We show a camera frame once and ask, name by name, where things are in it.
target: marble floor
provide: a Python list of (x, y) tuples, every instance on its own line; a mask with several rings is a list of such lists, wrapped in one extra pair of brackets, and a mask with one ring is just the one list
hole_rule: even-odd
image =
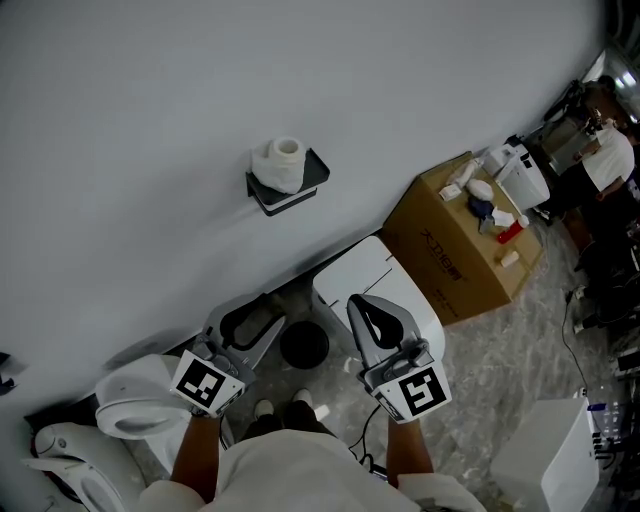
[[(489, 466), (500, 447), (538, 399), (566, 398), (583, 381), (562, 344), (565, 295), (586, 281), (574, 273), (578, 253), (562, 224), (534, 224), (544, 245), (535, 274), (510, 305), (445, 328), (444, 365), (453, 402), (422, 419), (422, 431), (436, 470), (458, 478), (492, 511), (498, 489)], [(347, 444), (354, 443), (377, 403), (356, 380), (360, 370), (350, 333), (328, 308), (312, 305), (311, 280), (303, 276), (277, 291), (290, 322), (311, 320), (330, 338), (327, 359), (315, 369), (286, 364), (277, 342), (257, 367), (258, 381), (227, 416), (236, 436), (251, 422), (253, 404), (269, 398), (283, 404), (301, 387), (311, 390), (323, 423)], [(574, 336), (574, 318), (589, 304), (573, 301), (565, 327), (588, 383), (591, 402), (613, 402), (621, 389), (608, 370), (607, 334), (592, 329)], [(378, 412), (367, 431), (367, 449), (384, 465), (387, 418)], [(606, 510), (606, 476), (587, 510)]]

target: white wall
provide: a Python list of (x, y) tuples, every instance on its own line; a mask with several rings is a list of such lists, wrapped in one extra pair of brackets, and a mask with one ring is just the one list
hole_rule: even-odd
[[(5, 447), (22, 414), (286, 281), (380, 226), (418, 172), (529, 125), (595, 58), (601, 17), (596, 0), (5, 2), (0, 347), (29, 367), (0, 398), (0, 499), (38, 510), (47, 492)], [(332, 175), (267, 218), (243, 173), (281, 134)]]

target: toilet paper holder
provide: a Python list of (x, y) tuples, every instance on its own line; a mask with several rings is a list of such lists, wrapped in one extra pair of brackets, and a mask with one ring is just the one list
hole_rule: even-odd
[(256, 200), (265, 215), (273, 217), (315, 196), (318, 186), (326, 182), (330, 174), (331, 171), (326, 164), (313, 149), (309, 148), (304, 163), (304, 180), (296, 194), (284, 194), (265, 187), (251, 171), (248, 171), (247, 195)]

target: electric cable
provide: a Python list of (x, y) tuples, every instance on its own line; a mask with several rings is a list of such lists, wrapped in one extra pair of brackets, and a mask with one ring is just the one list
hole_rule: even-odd
[[(569, 314), (569, 305), (571, 304), (571, 301), (573, 300), (574, 297), (574, 292), (577, 290), (577, 288), (574, 288), (570, 293), (571, 295), (569, 296), (569, 298), (566, 300), (566, 305), (564, 308), (564, 319), (562, 320), (562, 328), (560, 329), (560, 333), (562, 335), (562, 343), (564, 343), (564, 346), (567, 347), (567, 350), (571, 353), (571, 355), (573, 356), (573, 360), (576, 363), (576, 367), (578, 368), (578, 371), (580, 372), (580, 376), (582, 377), (582, 382), (584, 383), (584, 392), (585, 394), (588, 395), (589, 392), (589, 385), (587, 384), (587, 379), (584, 376), (584, 372), (582, 371), (582, 368), (580, 367), (580, 363), (578, 363), (578, 358), (576, 357), (575, 353), (573, 352), (573, 350), (571, 350), (571, 347), (569, 346), (569, 344), (567, 343), (567, 340), (564, 337), (564, 327), (565, 324), (567, 323), (567, 316)], [(593, 419), (593, 423), (595, 424), (596, 428), (598, 429), (598, 431), (602, 432), (602, 429), (600, 428), (600, 425), (598, 425), (598, 420), (596, 420), (595, 415), (593, 414), (593, 411), (591, 412), (591, 419)]]
[(222, 421), (224, 420), (224, 413), (220, 416), (220, 427), (218, 428), (218, 437), (220, 438), (220, 444), (222, 445), (222, 449), (226, 452), (229, 448), (227, 447), (227, 443), (224, 441), (224, 437), (222, 435)]
[[(367, 452), (367, 440), (366, 440), (367, 428), (369, 427), (369, 423), (371, 422), (371, 420), (373, 419), (375, 414), (380, 410), (380, 407), (381, 407), (380, 404), (378, 404), (376, 406), (376, 408), (371, 412), (371, 414), (367, 418), (367, 421), (365, 421), (365, 423), (364, 423), (364, 427), (362, 427), (362, 434), (360, 435), (360, 438), (355, 443), (353, 443), (351, 446), (349, 446), (349, 451), (353, 454), (353, 457), (361, 465), (364, 466), (365, 460), (369, 460), (369, 473), (371, 473), (373, 471), (373, 457), (371, 456), (370, 453)], [(362, 443), (362, 452), (363, 452), (363, 454), (362, 454), (362, 457), (360, 459), (358, 459), (358, 456), (353, 451), (353, 448), (358, 446), (360, 443)]]
[(607, 464), (605, 467), (602, 468), (602, 471), (606, 471), (607, 469), (609, 469), (611, 466), (613, 466), (613, 463), (616, 461), (616, 456), (618, 454), (616, 452), (613, 452), (613, 457), (611, 458), (611, 462), (609, 462), (609, 464)]

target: red bottle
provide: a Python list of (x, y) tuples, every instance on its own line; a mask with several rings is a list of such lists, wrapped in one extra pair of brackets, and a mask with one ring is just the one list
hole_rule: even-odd
[(498, 235), (498, 242), (501, 244), (506, 244), (509, 240), (511, 240), (514, 236), (516, 236), (520, 231), (526, 228), (529, 225), (529, 219), (526, 215), (521, 215), (520, 218), (515, 221), (508, 229), (505, 229), (502, 233)]

